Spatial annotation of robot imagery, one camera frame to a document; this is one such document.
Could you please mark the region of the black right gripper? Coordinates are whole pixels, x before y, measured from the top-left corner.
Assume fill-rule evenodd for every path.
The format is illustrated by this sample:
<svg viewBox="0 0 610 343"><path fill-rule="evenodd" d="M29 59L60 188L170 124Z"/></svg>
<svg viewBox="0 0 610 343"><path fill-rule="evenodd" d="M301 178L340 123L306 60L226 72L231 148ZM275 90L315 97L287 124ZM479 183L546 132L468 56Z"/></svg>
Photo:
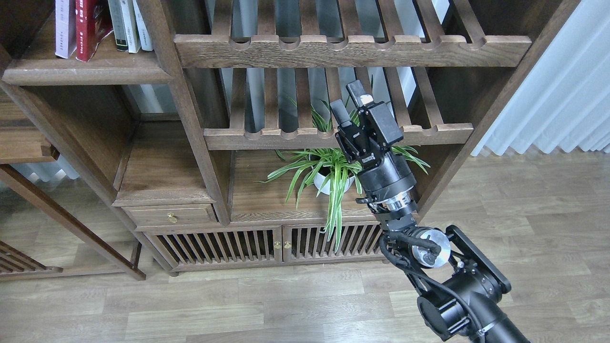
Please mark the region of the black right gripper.
<svg viewBox="0 0 610 343"><path fill-rule="evenodd" d="M358 109L360 124L351 121L342 100L330 103L337 121L335 135L349 163L357 161L362 170L357 178L366 197L357 203L386 202L407 194L416 180L405 158L392 152L392 144L403 139L403 133L383 102L374 103L360 80L346 85L349 96Z"/></svg>

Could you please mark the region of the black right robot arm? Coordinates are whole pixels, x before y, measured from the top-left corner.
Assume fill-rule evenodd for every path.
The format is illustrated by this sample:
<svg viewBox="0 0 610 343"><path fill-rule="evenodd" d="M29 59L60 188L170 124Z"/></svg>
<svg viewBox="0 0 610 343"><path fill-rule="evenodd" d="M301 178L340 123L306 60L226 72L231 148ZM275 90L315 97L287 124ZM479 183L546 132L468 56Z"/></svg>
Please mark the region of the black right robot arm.
<svg viewBox="0 0 610 343"><path fill-rule="evenodd" d="M425 324L443 341L456 334L473 343L526 343L524 334L498 307L511 289L509 280L456 226L443 232L418 226L416 202L409 191L416 184L403 156L392 145L403 139L386 104L374 102L360 81L347 85L359 123L351 120L341 100L331 103L337 120L336 138L357 174L366 196L358 198L380 222L382 254L418 292L417 306Z"/></svg>

